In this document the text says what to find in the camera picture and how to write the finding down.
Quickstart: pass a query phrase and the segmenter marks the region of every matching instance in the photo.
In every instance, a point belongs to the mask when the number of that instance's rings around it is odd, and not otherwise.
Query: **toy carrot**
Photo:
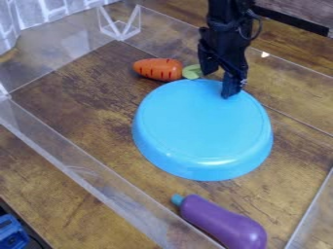
[[[141,59],[134,63],[133,69],[142,76],[164,82],[182,78],[182,63],[172,58]]]

